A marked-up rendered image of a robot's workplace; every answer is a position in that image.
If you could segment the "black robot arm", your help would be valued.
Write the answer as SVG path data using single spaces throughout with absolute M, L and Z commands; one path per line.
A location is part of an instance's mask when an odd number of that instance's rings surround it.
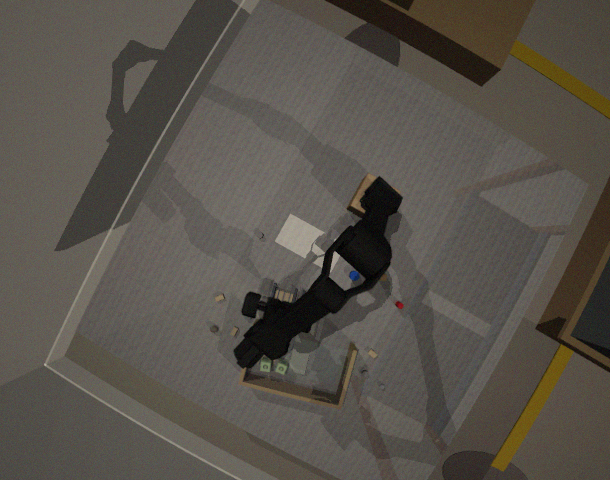
M 272 361 L 285 355 L 293 337 L 375 286 L 392 258 L 384 237 L 388 216 L 397 212 L 402 200 L 380 176 L 368 186 L 360 199 L 366 210 L 362 220 L 350 225 L 326 251 L 321 275 L 309 290 L 285 311 L 268 310 L 233 350 L 242 369 L 252 368 L 264 355 Z M 335 251 L 366 278 L 362 285 L 344 291 L 329 277 Z

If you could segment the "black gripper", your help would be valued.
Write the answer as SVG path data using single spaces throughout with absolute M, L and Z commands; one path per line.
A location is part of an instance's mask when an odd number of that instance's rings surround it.
M 293 304 L 293 303 L 289 303 L 286 301 L 281 302 L 279 299 L 275 299 L 272 297 L 269 297 L 268 301 L 266 303 L 266 302 L 260 301 L 260 298 L 261 298 L 260 294 L 256 294 L 253 292 L 247 293 L 244 298 L 245 301 L 244 301 L 243 308 L 242 308 L 242 314 L 245 316 L 248 316 L 248 317 L 255 318 L 257 309 L 264 311 L 264 313 L 263 313 L 263 316 L 264 316 L 264 314 L 268 310 L 279 310 L 281 308 L 283 311 L 285 311 L 288 307 L 290 307 Z M 265 307 L 264 307 L 264 305 L 265 305 Z M 310 332 L 311 326 L 309 326 L 302 332 L 304 332 L 304 333 Z

